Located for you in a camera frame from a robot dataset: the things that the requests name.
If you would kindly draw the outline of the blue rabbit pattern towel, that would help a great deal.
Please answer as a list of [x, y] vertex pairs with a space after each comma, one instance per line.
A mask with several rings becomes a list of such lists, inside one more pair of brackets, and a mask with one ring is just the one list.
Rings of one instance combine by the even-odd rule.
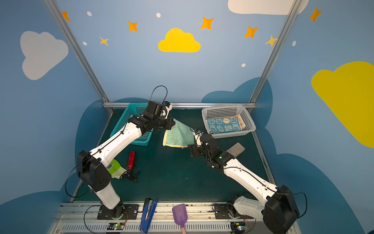
[[240, 132], [238, 124], [232, 124], [229, 118], [207, 119], [208, 130], [213, 134]]

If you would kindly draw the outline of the plain mint green towel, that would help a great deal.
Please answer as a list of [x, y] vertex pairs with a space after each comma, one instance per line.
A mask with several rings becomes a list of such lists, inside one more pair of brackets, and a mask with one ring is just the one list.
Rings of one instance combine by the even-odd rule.
[[193, 131], [187, 125], [178, 120], [174, 120], [175, 125], [166, 130], [163, 138], [163, 146], [172, 148], [187, 148], [195, 143]]

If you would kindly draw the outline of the orange striped rabbit towel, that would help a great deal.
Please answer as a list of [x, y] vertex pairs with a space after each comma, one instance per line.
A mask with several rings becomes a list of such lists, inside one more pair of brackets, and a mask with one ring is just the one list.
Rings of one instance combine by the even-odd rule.
[[242, 130], [245, 129], [246, 125], [240, 115], [232, 116], [229, 119], [232, 124], [238, 124]]

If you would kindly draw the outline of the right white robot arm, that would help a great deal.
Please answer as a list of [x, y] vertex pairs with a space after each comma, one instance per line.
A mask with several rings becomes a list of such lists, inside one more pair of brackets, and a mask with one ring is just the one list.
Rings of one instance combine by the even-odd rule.
[[301, 217], [294, 195], [286, 186], [278, 187], [256, 175], [237, 157], [244, 152], [240, 143], [223, 151], [211, 134], [194, 134], [195, 143], [188, 145], [192, 157], [204, 157], [213, 169], [223, 172], [249, 191], [259, 202], [256, 205], [244, 196], [234, 200], [234, 210], [240, 215], [261, 218], [274, 234], [286, 234]]

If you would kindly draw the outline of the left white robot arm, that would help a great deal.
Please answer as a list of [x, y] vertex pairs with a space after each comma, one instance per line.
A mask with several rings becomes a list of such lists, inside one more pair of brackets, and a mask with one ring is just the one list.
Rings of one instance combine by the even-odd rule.
[[169, 117], [172, 110], [170, 102], [149, 101], [141, 115], [134, 115], [117, 133], [89, 152], [81, 151], [77, 156], [77, 175], [86, 183], [101, 204], [113, 211], [121, 199], [115, 192], [107, 167], [129, 144], [152, 129], [170, 130], [175, 121]]

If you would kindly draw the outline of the grey sponge block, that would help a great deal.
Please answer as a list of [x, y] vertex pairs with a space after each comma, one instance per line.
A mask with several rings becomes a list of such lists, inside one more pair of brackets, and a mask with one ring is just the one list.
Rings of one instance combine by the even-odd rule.
[[234, 158], [237, 158], [239, 155], [241, 155], [245, 151], [245, 148], [237, 142], [233, 146], [231, 146], [229, 149], [227, 149], [227, 152], [232, 155]]

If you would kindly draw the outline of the grey plastic basket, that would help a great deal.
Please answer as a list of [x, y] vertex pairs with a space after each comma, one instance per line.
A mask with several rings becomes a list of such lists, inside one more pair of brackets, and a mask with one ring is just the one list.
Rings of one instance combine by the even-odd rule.
[[256, 130], [248, 110], [242, 105], [204, 108], [203, 123], [215, 139], [245, 136]]

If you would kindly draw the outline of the purple plastic scoop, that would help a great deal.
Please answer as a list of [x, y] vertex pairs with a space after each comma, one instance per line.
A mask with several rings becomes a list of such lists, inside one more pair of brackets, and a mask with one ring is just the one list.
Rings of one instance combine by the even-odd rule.
[[182, 234], [186, 234], [185, 224], [188, 220], [186, 205], [184, 203], [172, 208], [174, 222], [180, 226]]

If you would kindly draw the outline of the blue stapler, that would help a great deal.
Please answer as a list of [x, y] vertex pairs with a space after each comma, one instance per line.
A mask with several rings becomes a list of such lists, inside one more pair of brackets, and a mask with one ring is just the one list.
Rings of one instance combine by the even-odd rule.
[[158, 204], [158, 199], [147, 198], [144, 201], [139, 231], [147, 234]]

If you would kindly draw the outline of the right green circuit board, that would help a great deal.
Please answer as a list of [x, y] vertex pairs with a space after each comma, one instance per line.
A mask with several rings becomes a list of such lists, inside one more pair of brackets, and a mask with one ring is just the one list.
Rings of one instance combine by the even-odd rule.
[[242, 225], [238, 222], [231, 222], [230, 223], [230, 233], [231, 234], [244, 234], [247, 230], [245, 225]]

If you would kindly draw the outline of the green circuit board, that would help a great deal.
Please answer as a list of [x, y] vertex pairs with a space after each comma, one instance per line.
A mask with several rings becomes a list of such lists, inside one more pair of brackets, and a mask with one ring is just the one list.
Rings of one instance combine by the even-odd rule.
[[122, 231], [125, 228], [125, 223], [109, 223], [107, 231]]
[[231, 234], [244, 234], [247, 230], [245, 225], [242, 225], [238, 222], [231, 222], [230, 223], [230, 233]]

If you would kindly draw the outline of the left green circuit board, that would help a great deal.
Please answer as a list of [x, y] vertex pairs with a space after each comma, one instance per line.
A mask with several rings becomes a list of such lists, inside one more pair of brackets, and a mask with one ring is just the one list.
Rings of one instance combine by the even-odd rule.
[[125, 223], [109, 223], [107, 231], [122, 231], [125, 228]]

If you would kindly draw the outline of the red handled tool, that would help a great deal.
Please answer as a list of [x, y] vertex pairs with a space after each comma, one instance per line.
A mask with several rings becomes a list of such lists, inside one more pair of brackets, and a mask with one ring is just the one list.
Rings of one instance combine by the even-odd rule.
[[135, 158], [136, 152], [131, 151], [128, 156], [127, 170], [132, 170], [134, 168]]

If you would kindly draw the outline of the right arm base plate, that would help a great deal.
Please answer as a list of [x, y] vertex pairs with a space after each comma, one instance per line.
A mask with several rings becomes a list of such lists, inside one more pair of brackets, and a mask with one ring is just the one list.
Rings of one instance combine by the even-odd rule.
[[216, 219], [254, 219], [251, 216], [239, 214], [234, 206], [228, 203], [214, 203], [212, 210]]

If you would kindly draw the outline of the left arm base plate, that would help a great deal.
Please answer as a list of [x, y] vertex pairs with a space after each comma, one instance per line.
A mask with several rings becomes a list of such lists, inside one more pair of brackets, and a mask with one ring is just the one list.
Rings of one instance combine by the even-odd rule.
[[119, 203], [112, 210], [104, 205], [99, 208], [98, 220], [135, 220], [137, 218], [139, 205], [138, 204], [123, 204]]

